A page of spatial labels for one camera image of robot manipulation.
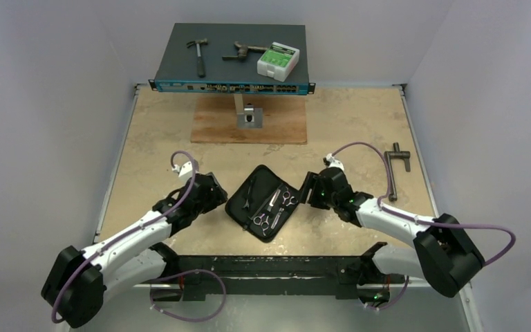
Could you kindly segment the black hair clip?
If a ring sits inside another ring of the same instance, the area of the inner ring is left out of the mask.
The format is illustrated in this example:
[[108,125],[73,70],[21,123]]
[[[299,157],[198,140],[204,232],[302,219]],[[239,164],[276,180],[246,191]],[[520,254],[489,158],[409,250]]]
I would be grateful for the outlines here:
[[245,195],[245,203],[244,203],[244,206],[243,206],[243,209],[245,211],[249,211],[250,210],[250,206],[252,204],[252,191],[253,191],[253,187],[254,187],[254,184],[256,182],[256,179],[257,179],[257,177],[255,175],[250,179],[250,182],[249,182],[249,185],[248,185],[248,190],[247,190],[246,195]]

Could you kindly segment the black zippered tool case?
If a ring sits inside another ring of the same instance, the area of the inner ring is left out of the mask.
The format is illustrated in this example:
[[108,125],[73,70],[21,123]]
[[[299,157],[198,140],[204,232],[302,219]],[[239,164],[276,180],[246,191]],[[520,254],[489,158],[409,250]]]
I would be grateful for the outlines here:
[[[253,176],[256,176],[256,182],[252,191],[252,204],[249,211],[243,209],[245,203],[245,195],[248,190],[248,185],[250,179]],[[262,235],[262,231],[259,226],[251,222],[250,217],[252,217],[257,210],[260,208],[262,203],[276,190],[279,189],[282,185],[288,186],[293,192],[296,198],[299,197],[299,190],[291,186],[286,181],[282,180],[277,176],[269,167],[266,165],[258,165],[250,173],[250,175],[244,180],[239,189],[233,193],[233,195],[228,199],[225,204],[226,214],[244,230],[248,231],[251,235],[255,236],[257,239],[264,243],[271,242],[284,224],[288,221],[292,213],[296,210],[297,205],[288,208],[282,215],[277,227],[274,230],[269,228],[265,232],[265,236]],[[275,209],[271,209],[269,222],[273,219]]]

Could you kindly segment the silver thinning scissors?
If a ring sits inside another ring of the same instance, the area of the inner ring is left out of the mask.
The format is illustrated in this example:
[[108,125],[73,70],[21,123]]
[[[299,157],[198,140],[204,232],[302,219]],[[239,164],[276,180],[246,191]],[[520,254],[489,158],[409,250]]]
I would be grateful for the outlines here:
[[260,230],[262,231],[262,235],[266,235],[266,230],[270,227],[269,223],[269,217],[271,209],[273,208],[274,204],[276,203],[281,190],[276,189],[260,206],[260,208],[257,210],[257,212],[250,217],[251,222],[253,224],[259,226]]

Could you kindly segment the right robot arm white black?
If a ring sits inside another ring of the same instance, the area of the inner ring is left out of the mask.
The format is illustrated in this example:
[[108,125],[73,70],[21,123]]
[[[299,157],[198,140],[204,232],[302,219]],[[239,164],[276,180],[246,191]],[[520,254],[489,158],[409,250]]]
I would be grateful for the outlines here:
[[455,297],[485,267],[480,250],[454,216],[422,216],[391,207],[353,190],[338,167],[308,172],[299,192],[300,203],[332,210],[343,222],[407,244],[382,245],[362,260],[362,276],[371,282],[388,274],[422,278],[441,295]]

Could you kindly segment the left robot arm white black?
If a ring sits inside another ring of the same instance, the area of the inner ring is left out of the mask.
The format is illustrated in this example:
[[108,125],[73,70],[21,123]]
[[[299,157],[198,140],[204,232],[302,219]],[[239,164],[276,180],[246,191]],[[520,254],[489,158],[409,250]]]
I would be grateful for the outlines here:
[[61,250],[41,290],[53,323],[81,327],[113,296],[136,284],[182,283],[190,272],[180,267],[180,257],[165,239],[226,201],[227,192],[212,173],[194,174],[112,237]]

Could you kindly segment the silver scissors in case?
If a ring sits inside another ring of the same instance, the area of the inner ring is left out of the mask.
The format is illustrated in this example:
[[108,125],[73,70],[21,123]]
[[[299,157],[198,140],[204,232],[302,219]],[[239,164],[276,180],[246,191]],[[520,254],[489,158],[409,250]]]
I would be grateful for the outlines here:
[[298,204],[294,192],[286,185],[282,185],[274,195],[272,209],[275,209],[273,219],[269,222],[269,229],[274,230],[281,219],[281,215],[288,209]]

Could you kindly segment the wooden board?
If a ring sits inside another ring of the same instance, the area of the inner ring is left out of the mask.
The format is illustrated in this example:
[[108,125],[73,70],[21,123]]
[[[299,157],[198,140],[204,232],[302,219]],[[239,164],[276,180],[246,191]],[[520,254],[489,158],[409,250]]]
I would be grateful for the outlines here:
[[248,123],[237,109],[236,96],[208,94],[196,100],[190,141],[194,143],[307,143],[306,99],[297,96],[252,95],[242,98],[262,112]]

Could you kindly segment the claw hammer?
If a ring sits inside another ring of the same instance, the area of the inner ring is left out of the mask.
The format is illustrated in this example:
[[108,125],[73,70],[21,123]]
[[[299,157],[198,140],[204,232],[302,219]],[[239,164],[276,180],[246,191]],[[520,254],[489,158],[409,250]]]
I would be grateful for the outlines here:
[[201,47],[205,45],[208,45],[208,40],[206,38],[196,39],[186,43],[187,48],[191,48],[192,46],[196,47],[196,73],[200,78],[204,78],[206,76],[205,63],[201,51]]

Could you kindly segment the white green plastic box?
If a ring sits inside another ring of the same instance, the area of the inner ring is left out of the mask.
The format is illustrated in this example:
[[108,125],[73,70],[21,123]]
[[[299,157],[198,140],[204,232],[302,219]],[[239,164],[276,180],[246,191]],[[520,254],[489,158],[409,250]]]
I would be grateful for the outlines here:
[[257,61],[257,73],[279,82],[285,82],[296,67],[299,57],[298,48],[272,42]]

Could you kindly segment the rusty metal clamp tool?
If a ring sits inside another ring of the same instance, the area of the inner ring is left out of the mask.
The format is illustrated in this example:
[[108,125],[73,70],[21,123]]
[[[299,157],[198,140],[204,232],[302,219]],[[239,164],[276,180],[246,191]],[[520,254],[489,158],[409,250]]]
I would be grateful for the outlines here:
[[239,41],[234,42],[234,47],[236,49],[236,55],[223,55],[221,59],[223,61],[240,61],[244,62],[248,58],[249,53],[260,53],[263,54],[268,50],[267,46],[255,46],[242,44]]

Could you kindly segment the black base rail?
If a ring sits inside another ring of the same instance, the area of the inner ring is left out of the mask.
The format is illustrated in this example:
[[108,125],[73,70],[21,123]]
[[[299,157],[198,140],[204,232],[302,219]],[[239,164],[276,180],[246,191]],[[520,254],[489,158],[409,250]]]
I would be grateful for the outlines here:
[[204,301],[208,295],[303,295],[384,304],[403,275],[380,273],[371,260],[382,244],[355,256],[178,255],[159,247],[167,260],[151,284],[155,302]]

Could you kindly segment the metal stand bracket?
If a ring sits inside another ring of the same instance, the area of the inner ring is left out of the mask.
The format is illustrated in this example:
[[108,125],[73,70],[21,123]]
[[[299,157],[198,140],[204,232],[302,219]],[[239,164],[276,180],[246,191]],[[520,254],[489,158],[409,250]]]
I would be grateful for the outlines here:
[[238,129],[262,129],[263,109],[243,101],[243,94],[234,94],[236,125]]

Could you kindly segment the network switch rack unit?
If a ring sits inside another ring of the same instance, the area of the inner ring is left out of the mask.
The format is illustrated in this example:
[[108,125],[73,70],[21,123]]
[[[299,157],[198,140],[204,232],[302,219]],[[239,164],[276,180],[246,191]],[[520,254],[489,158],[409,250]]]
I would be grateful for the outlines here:
[[[299,50],[296,66],[280,82],[260,75],[263,50],[277,42]],[[157,92],[310,95],[306,28],[285,24],[176,23],[154,78]]]

